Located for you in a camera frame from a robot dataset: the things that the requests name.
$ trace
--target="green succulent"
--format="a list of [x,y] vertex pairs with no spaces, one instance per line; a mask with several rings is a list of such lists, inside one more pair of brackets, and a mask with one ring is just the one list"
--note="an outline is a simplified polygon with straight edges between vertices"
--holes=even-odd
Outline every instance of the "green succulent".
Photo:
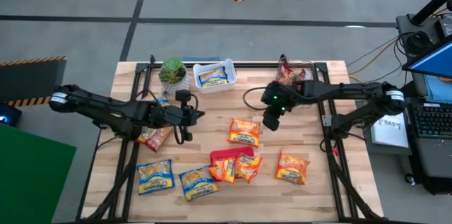
[[163,62],[159,78],[162,82],[173,84],[180,82],[185,76],[185,65],[180,58],[170,58]]

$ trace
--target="orange snack bag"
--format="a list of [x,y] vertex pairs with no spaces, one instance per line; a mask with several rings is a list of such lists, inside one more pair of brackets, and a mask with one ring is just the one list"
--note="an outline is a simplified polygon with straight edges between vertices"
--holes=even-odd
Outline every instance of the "orange snack bag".
[[213,167],[209,167],[209,173],[220,181],[234,183],[235,158],[215,160]]
[[257,176],[257,170],[261,166],[262,158],[247,156],[240,153],[235,162],[235,177],[245,178],[246,183],[250,184],[251,179]]
[[280,153],[276,178],[286,179],[295,184],[305,185],[306,170],[310,161]]
[[232,119],[228,141],[231,143],[244,143],[250,146],[259,147],[260,129],[261,125],[258,122]]

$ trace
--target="white pot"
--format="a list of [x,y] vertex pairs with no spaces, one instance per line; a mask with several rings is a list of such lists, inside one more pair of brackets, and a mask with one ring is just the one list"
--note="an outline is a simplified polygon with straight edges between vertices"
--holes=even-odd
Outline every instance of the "white pot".
[[163,93],[174,95],[176,94],[177,90],[188,90],[190,89],[190,77],[189,73],[185,71],[185,76],[180,82],[178,83],[165,83],[162,82],[163,86]]

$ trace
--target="computer monitor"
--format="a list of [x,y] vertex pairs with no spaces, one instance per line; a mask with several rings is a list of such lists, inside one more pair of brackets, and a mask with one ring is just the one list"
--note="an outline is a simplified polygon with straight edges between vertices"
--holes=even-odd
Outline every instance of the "computer monitor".
[[403,70],[452,78],[452,35],[402,66]]

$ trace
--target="laptop keyboard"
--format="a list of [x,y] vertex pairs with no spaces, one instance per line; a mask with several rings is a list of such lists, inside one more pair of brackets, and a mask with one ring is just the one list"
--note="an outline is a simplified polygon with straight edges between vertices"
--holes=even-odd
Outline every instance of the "laptop keyboard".
[[440,107],[413,105],[412,113],[420,136],[452,139],[452,105]]

